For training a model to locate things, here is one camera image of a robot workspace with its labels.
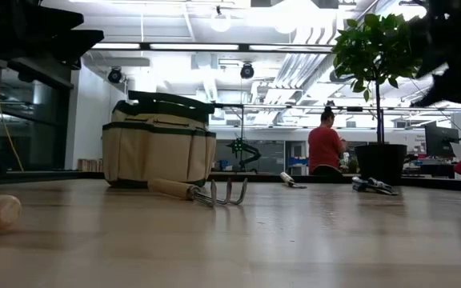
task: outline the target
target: potted plant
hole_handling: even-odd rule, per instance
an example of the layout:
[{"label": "potted plant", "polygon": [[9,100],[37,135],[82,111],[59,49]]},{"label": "potted plant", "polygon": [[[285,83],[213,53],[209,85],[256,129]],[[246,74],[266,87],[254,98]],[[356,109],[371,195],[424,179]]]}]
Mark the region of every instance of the potted plant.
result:
[{"label": "potted plant", "polygon": [[348,19],[347,25],[349,29],[339,31],[332,49],[335,75],[353,78],[353,92],[363,93],[366,102],[372,96],[372,86],[375,88],[378,145],[355,148],[361,174],[395,184],[401,177],[407,147],[385,144],[380,86],[388,82],[398,88],[397,79],[413,78],[421,59],[411,52],[410,30],[402,15],[367,14],[362,24]]}]

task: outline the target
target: canvas tool bag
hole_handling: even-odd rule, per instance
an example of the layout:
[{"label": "canvas tool bag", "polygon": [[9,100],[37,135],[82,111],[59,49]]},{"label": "canvas tool bag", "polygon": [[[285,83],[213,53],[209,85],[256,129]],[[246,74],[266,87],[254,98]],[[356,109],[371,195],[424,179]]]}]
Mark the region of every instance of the canvas tool bag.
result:
[{"label": "canvas tool bag", "polygon": [[171,94],[130,91],[102,127],[104,177],[112,186],[146,187],[155,178],[203,186],[216,134],[208,131],[214,107]]}]

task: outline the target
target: yellow cable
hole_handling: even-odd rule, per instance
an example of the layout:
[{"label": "yellow cable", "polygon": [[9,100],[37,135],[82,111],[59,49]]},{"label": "yellow cable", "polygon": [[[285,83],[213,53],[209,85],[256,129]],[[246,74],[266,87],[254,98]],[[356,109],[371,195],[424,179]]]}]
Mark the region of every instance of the yellow cable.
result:
[{"label": "yellow cable", "polygon": [[19,163],[19,168],[21,168],[21,171],[24,172],[24,168],[22,168],[22,164],[21,164],[21,159],[19,155],[17,154],[17,151],[14,146],[14,142],[12,141],[12,137],[10,136],[10,132],[8,131],[8,127],[6,127],[5,118],[3,117],[3,110],[1,109],[1,102],[0,102],[0,113],[1,113],[1,121],[3,123],[3,127],[5,128],[6,136],[8,137],[8,142],[10,142],[10,146],[12,147],[12,151],[14,152],[15,158],[17,159],[17,162]]}]

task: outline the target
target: bag handle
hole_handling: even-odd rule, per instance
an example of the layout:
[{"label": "bag handle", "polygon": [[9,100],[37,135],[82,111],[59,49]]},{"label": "bag handle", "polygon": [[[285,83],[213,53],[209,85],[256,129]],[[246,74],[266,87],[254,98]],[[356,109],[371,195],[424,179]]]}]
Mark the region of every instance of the bag handle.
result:
[{"label": "bag handle", "polygon": [[129,99],[130,100],[138,100],[140,104],[161,101],[161,102],[169,102],[174,104],[182,104],[188,107],[194,107],[196,110],[201,110],[201,112],[205,114],[213,114],[214,107],[212,105],[206,104],[204,102],[200,102],[194,99],[167,94],[167,93],[150,93],[150,92],[141,92],[141,91],[129,91]]}]

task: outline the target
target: black plant pot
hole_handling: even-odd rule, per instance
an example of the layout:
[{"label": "black plant pot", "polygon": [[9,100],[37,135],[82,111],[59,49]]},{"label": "black plant pot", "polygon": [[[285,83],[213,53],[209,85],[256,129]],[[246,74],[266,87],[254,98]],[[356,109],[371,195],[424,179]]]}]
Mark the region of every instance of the black plant pot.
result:
[{"label": "black plant pot", "polygon": [[407,146],[373,144],[355,147],[363,179],[374,178],[389,185],[398,185],[407,156]]}]

